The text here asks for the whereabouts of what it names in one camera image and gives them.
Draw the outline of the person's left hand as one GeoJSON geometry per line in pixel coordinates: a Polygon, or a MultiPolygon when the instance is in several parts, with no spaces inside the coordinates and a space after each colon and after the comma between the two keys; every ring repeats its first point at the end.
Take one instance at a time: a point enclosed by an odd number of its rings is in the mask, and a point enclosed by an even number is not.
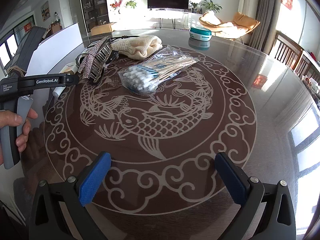
{"type": "Polygon", "coordinates": [[[31,123],[29,119],[36,119],[37,117],[37,112],[32,108],[29,110],[25,122],[23,122],[22,117],[16,113],[13,113],[11,111],[1,111],[1,128],[5,126],[17,127],[23,124],[22,134],[17,137],[15,142],[20,153],[22,153],[26,149],[29,132],[31,131],[31,123]]]}

